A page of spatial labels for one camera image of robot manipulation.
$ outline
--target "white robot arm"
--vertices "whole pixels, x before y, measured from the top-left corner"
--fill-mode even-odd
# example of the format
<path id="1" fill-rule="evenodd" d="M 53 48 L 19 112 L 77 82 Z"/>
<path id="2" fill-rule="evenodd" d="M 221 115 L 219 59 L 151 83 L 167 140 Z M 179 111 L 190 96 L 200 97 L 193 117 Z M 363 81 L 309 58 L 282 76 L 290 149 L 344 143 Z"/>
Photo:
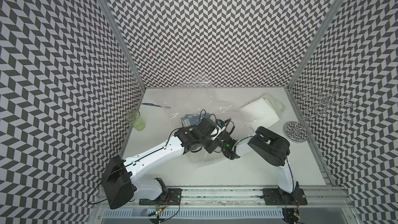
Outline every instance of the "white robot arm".
<path id="1" fill-rule="evenodd" d="M 110 208 L 121 207 L 134 199 L 159 198 L 166 188 L 162 179 L 141 180 L 141 177 L 154 167 L 186 152 L 198 151 L 198 148 L 212 153 L 221 147 L 222 154 L 231 160 L 255 150 L 274 166 L 280 191 L 290 195 L 296 182 L 287 162 L 290 143 L 286 138 L 259 127 L 253 136 L 241 141 L 233 140 L 230 137 L 233 129 L 230 132 L 225 130 L 229 122 L 230 119 L 214 123 L 209 118 L 203 118 L 197 125 L 179 128 L 167 141 L 146 152 L 124 160 L 119 156 L 112 158 L 104 173 L 109 176 L 103 177 L 102 182 Z"/>

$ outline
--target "wire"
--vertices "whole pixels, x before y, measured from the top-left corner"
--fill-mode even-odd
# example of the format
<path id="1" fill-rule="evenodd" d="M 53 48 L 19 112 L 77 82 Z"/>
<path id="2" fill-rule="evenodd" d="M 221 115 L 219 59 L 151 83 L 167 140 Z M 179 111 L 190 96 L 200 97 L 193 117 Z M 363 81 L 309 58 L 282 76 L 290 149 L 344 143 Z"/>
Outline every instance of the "wire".
<path id="1" fill-rule="evenodd" d="M 210 114 L 210 115 L 209 115 L 209 118 L 210 118 L 210 116 L 212 116 L 212 115 L 213 115 L 213 116 L 214 116 L 214 118 L 216 119 L 216 120 L 214 121 L 214 123 L 215 123 L 215 122 L 217 122 L 217 117 L 216 117 L 216 115 L 214 115 L 214 114 Z"/>
<path id="2" fill-rule="evenodd" d="M 224 153 L 225 140 L 223 140 L 224 134 L 225 134 L 225 132 L 226 132 L 226 128 L 228 127 L 229 122 L 231 122 L 231 119 L 228 119 L 228 120 L 225 121 L 225 130 L 222 132 L 222 135 L 221 135 L 221 151 L 220 151 L 220 152 L 222 152 L 222 154 L 224 155 L 224 157 L 226 157 L 226 158 L 228 158 L 228 159 L 231 159 L 231 157 L 228 157 L 228 156 Z"/>
<path id="3" fill-rule="evenodd" d="M 206 110 L 205 110 L 205 109 L 202 109 L 202 111 L 205 111 L 205 115 L 203 115 L 203 117 L 206 117 Z M 201 121 L 200 116 L 202 115 L 202 111 L 200 111 L 200 114 L 199 114 L 199 121 L 198 121 L 198 124 L 199 124 L 200 121 Z"/>
<path id="4" fill-rule="evenodd" d="M 181 208 L 180 203 L 178 202 L 178 200 L 175 201 L 175 202 L 177 202 L 177 204 L 178 204 L 178 211 L 177 211 L 175 214 L 173 214 L 172 217 L 170 217 L 170 218 L 165 219 L 164 221 L 162 221 L 162 223 L 165 222 L 165 221 L 167 221 L 167 220 L 170 220 L 171 218 L 173 218 L 174 216 L 176 216 L 176 215 L 178 214 L 178 212 L 180 211 L 180 208 Z"/>
<path id="5" fill-rule="evenodd" d="M 202 147 L 200 147 L 200 149 L 199 149 L 199 150 L 196 150 L 196 151 L 191 151 L 191 152 L 195 153 L 195 152 L 200 152 L 201 150 L 202 150 Z"/>
<path id="6" fill-rule="evenodd" d="M 166 202 L 163 202 L 163 203 L 162 203 L 162 204 L 166 204 L 163 208 L 160 208 L 159 211 L 154 211 L 154 212 L 148 214 L 148 216 L 149 216 L 149 217 L 150 217 L 150 216 L 154 216 L 154 215 L 156 215 L 156 214 L 162 212 L 162 211 L 167 207 L 167 203 L 169 202 L 169 198 L 170 198 L 170 195 L 167 196 Z"/>
<path id="7" fill-rule="evenodd" d="M 239 140 L 238 142 L 236 142 L 234 146 L 237 146 L 238 143 L 240 143 L 242 140 L 245 140 L 246 138 L 255 138 L 255 136 L 249 136 L 249 137 L 242 138 L 241 140 Z"/>
<path id="8" fill-rule="evenodd" d="M 205 109 L 202 109 L 202 111 L 200 111 L 200 114 L 199 114 L 199 121 L 197 122 L 197 124 L 199 124 L 199 123 L 201 122 L 201 118 L 200 118 L 200 117 L 201 117 L 203 111 L 205 111 L 205 115 L 204 115 L 204 116 L 206 116 L 206 110 L 205 110 Z M 172 130 L 172 132 L 170 132 L 169 138 L 167 139 L 166 146 L 167 146 L 167 144 L 169 143 L 170 137 L 172 136 L 173 132 L 175 132 L 176 130 L 182 129 L 182 128 L 188 128 L 188 129 L 189 129 L 189 128 L 191 128 L 191 127 L 196 126 L 197 124 L 192 124 L 192 125 L 190 125 L 190 126 L 188 126 L 188 127 L 180 127 L 180 128 L 176 128 L 176 129 Z"/>
<path id="9" fill-rule="evenodd" d="M 287 160 L 287 157 L 286 157 L 286 162 L 287 162 L 287 165 L 289 166 L 290 175 L 292 175 L 292 184 L 293 184 L 292 194 L 293 194 L 293 191 L 295 190 L 295 180 L 293 179 L 292 169 L 290 168 L 290 164 L 289 164 L 289 161 Z M 288 224 L 287 218 L 286 218 L 286 207 L 287 207 L 288 202 L 289 202 L 289 200 L 286 201 L 286 205 L 285 205 L 285 222 L 286 222 L 286 224 Z"/>
<path id="10" fill-rule="evenodd" d="M 147 156 L 149 156 L 149 155 L 151 155 L 151 154 L 153 154 L 153 153 L 155 153 L 155 152 L 157 152 L 157 151 L 160 151 L 160 150 L 162 150 L 162 149 L 163 149 L 163 147 L 160 148 L 160 149 L 157 149 L 156 151 L 153 151 L 153 152 L 151 152 L 151 153 L 149 153 L 149 154 L 146 154 L 145 156 L 140 157 L 138 160 L 135 160 L 134 163 L 139 162 L 142 158 L 147 157 Z"/>
<path id="11" fill-rule="evenodd" d="M 231 135 L 232 134 L 232 132 L 234 131 L 234 129 L 235 129 L 235 123 L 234 122 L 232 122 L 231 121 L 231 119 L 229 120 L 229 122 L 231 122 L 234 126 L 232 127 L 232 129 L 231 129 L 231 131 L 229 132 L 229 134 Z"/>
<path id="12" fill-rule="evenodd" d="M 107 177 L 109 177 L 109 176 L 112 175 L 113 173 L 116 173 L 116 172 L 118 172 L 118 171 L 121 171 L 122 169 L 125 169 L 127 166 L 125 166 L 125 167 L 123 167 L 123 168 L 120 168 L 120 169 L 117 169 L 117 170 L 115 170 L 114 172 L 112 172 L 112 173 L 110 173 L 109 175 L 107 175 L 106 177 L 104 177 L 104 178 L 101 180 L 101 182 L 98 183 L 98 185 L 97 185 L 95 188 L 93 188 L 93 190 L 91 191 L 91 193 L 88 195 L 88 197 L 87 197 L 87 203 L 92 205 L 92 204 L 97 204 L 97 203 L 106 201 L 107 199 L 102 200 L 102 201 L 99 201 L 99 202 L 90 202 L 89 199 L 90 199 L 90 197 L 92 196 L 92 194 L 94 193 L 95 189 L 96 189 L 97 187 L 99 187 L 99 186 L 102 184 L 102 182 L 105 181 L 105 179 L 107 179 Z"/>

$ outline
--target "plastic cup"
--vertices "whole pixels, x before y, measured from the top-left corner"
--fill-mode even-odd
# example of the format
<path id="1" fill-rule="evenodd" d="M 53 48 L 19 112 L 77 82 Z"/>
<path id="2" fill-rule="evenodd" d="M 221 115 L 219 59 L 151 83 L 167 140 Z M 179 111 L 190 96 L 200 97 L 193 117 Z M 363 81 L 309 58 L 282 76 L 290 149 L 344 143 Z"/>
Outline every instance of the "plastic cup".
<path id="1" fill-rule="evenodd" d="M 136 109 L 126 113 L 125 120 L 137 131 L 142 131 L 145 128 L 145 122 L 140 112 Z"/>

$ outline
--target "white towel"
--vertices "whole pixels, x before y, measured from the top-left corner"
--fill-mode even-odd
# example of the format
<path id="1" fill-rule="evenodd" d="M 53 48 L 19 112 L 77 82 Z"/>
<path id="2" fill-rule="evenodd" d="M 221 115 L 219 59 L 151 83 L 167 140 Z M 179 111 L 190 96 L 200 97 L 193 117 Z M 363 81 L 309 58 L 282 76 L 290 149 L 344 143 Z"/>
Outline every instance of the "white towel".
<path id="1" fill-rule="evenodd" d="M 268 128 L 279 121 L 278 114 L 263 98 L 247 104 L 240 111 L 250 120 L 253 131 L 256 131 L 258 127 Z"/>

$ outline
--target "black and white chevron pattern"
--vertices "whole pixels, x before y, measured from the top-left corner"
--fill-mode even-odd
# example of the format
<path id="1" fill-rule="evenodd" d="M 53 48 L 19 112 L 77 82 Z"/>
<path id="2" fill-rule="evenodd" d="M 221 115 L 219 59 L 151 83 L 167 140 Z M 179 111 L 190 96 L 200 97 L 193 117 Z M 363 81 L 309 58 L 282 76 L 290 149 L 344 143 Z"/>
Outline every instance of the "black and white chevron pattern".
<path id="1" fill-rule="evenodd" d="M 107 0 L 147 87 L 285 86 L 333 0 Z"/>
<path id="2" fill-rule="evenodd" d="M 141 95 L 95 0 L 0 0 L 0 223 L 76 223 Z"/>
<path id="3" fill-rule="evenodd" d="M 398 223 L 397 16 L 397 0 L 345 0 L 294 88 L 298 99 L 308 80 L 336 82 L 339 101 L 359 104 L 353 124 L 330 113 L 312 130 L 366 224 Z"/>

